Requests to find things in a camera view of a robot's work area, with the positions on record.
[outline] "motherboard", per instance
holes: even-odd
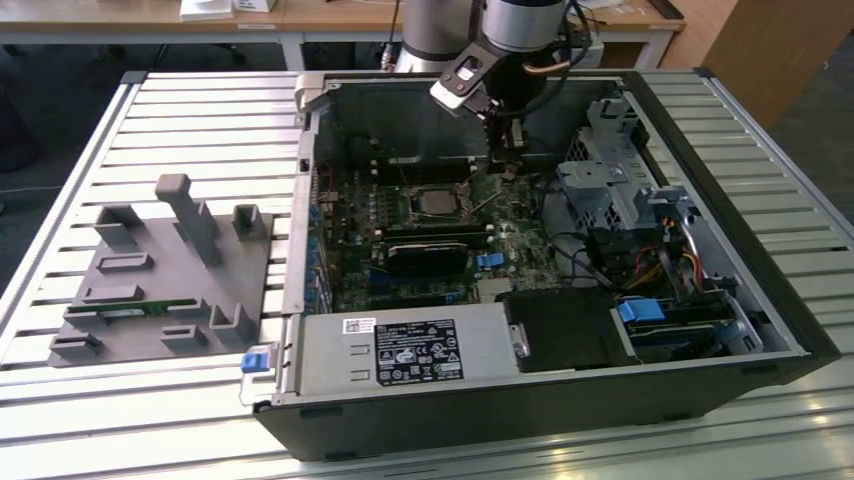
[[[558,285],[541,173],[486,173],[469,157],[336,173],[320,169],[317,182],[332,311],[486,303]]]

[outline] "blue latch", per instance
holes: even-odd
[[[664,312],[653,298],[632,298],[616,306],[623,323],[657,322],[664,320]]]
[[[477,255],[477,268],[492,268],[502,265],[504,254],[501,252],[490,253],[489,255]]]
[[[269,370],[269,353],[249,352],[242,355],[240,364],[242,373],[260,373]]]

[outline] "white label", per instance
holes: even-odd
[[[240,30],[274,30],[276,26],[270,23],[238,23]]]
[[[376,325],[376,318],[345,318],[344,334],[373,333],[373,325]]]

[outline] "metal workbench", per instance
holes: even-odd
[[[149,74],[118,87],[0,301],[0,477],[854,475],[851,227],[713,78],[644,77],[841,350],[839,361],[697,420],[318,464],[289,458],[240,404],[238,355],[49,368],[49,341],[99,239],[98,205],[130,202],[141,217],[170,215],[154,202],[161,173],[190,176],[190,193],[214,214],[252,202],[276,215],[261,335],[280,333],[296,74]],[[653,154],[677,183],[664,151]]]

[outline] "blue connector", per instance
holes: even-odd
[[[490,253],[489,255],[477,255],[477,268],[488,269],[504,264],[504,254],[501,252]]]

